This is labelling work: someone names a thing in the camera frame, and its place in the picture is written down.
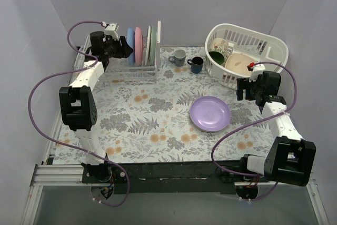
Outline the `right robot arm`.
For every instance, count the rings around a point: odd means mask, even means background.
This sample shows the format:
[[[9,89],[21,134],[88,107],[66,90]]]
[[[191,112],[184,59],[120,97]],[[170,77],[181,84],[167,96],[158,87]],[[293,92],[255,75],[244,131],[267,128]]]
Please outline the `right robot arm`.
[[[245,154],[238,174],[247,182],[260,174],[267,180],[304,187],[310,178],[316,146],[298,133],[285,113],[286,101],[277,94],[280,84],[280,74],[271,71],[263,71],[255,81],[237,80],[237,99],[255,101],[263,117],[272,117],[269,128],[274,138],[267,156]]]

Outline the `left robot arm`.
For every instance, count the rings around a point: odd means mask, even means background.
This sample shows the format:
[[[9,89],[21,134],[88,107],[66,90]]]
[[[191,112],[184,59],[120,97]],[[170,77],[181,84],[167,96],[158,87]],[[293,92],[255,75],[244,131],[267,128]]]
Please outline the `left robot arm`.
[[[90,33],[91,45],[85,54],[84,67],[77,78],[67,87],[59,90],[62,120],[79,139],[81,147],[86,151],[106,157],[98,140],[94,125],[97,122],[97,108],[93,98],[93,88],[99,77],[105,72],[111,58],[128,58],[133,49],[127,43],[125,36],[116,37],[103,31]]]

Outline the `purple plate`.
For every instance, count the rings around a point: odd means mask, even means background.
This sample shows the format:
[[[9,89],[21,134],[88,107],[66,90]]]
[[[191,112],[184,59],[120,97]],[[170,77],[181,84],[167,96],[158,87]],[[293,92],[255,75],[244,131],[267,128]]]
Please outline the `purple plate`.
[[[226,128],[231,121],[229,106],[214,96],[202,96],[190,106],[190,119],[197,126]]]

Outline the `blue plate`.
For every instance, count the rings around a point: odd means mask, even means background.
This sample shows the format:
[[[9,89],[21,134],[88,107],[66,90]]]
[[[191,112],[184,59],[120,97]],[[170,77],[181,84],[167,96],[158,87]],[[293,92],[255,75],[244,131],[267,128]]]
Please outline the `blue plate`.
[[[127,43],[129,47],[133,50],[133,52],[128,57],[128,64],[131,67],[133,67],[135,64],[134,36],[135,36],[135,31],[133,30],[133,28],[129,27],[127,30]]]

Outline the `pink plate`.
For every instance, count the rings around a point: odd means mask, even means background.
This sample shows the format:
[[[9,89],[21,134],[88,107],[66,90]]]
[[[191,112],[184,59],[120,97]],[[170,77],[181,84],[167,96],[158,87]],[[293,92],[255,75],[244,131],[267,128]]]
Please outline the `pink plate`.
[[[143,33],[139,27],[135,29],[134,43],[135,64],[136,66],[141,66],[143,59]]]

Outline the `cream plate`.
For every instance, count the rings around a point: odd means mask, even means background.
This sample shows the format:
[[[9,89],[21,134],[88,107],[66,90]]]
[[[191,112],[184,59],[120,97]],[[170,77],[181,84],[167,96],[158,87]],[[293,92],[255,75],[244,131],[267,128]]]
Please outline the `cream plate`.
[[[205,126],[197,126],[197,128],[207,133],[215,133],[218,131],[222,131],[224,129],[224,128],[211,128],[211,127],[205,127]]]

